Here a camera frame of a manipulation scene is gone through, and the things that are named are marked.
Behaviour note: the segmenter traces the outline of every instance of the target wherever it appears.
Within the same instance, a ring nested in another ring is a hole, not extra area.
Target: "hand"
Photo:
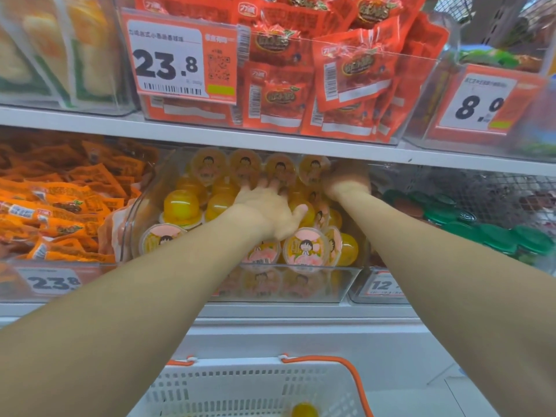
[[[334,201],[353,191],[370,193],[369,171],[364,163],[357,160],[339,160],[330,172],[323,175],[323,188]]]
[[[259,226],[263,231],[263,240],[276,239],[282,241],[291,236],[307,213],[307,206],[299,205],[291,212],[288,197],[278,195],[280,182],[266,178],[259,181],[253,190],[248,184],[241,187],[233,207],[242,208],[249,223]]]

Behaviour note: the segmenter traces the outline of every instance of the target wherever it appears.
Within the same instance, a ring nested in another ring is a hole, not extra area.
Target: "forearm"
[[[556,407],[552,277],[367,193],[339,200],[422,321],[501,415]]]
[[[0,331],[2,414],[125,416],[262,241],[241,207]]]

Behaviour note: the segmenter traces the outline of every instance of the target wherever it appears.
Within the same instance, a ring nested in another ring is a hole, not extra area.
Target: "left arm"
[[[234,266],[297,229],[306,207],[276,193],[242,188],[214,221],[0,331],[0,414],[124,417]]]

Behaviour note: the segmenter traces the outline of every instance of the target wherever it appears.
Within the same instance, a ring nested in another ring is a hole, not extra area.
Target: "green-lidded jar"
[[[433,224],[445,225],[449,222],[457,221],[459,218],[460,210],[450,208],[448,206],[425,205],[425,213],[423,217]]]
[[[475,216],[475,214],[463,210],[463,209],[459,209],[459,220],[462,222],[466,222],[467,224],[474,224],[477,221],[477,217]]]
[[[434,199],[433,199],[431,196],[426,195],[425,193],[419,192],[419,191],[417,191],[417,190],[415,190],[415,191],[413,191],[413,192],[410,192],[407,196],[408,196],[412,201],[417,202],[417,203],[419,203],[419,204],[422,205],[422,206],[426,206],[426,205],[428,205],[429,203],[434,202]]]
[[[435,201],[445,204],[446,206],[455,206],[456,204],[455,200],[443,193],[437,193],[433,196],[433,198],[435,199]]]
[[[394,200],[398,197],[407,199],[407,195],[404,192],[400,192],[396,189],[386,190],[383,193],[382,200],[388,203],[389,205],[394,205]]]
[[[554,241],[544,232],[525,225],[516,225],[511,229],[517,240],[518,251],[515,258],[527,265],[552,273],[554,258]]]
[[[478,230],[483,244],[505,255],[512,256],[518,250],[518,243],[510,230],[492,224],[481,224]]]
[[[449,222],[442,226],[444,231],[466,238],[475,243],[483,244],[483,236],[477,227],[464,224],[463,222]]]

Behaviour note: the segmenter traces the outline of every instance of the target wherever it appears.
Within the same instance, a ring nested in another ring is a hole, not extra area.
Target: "right arm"
[[[361,172],[325,181],[413,309],[502,417],[556,410],[556,280],[369,194]]]

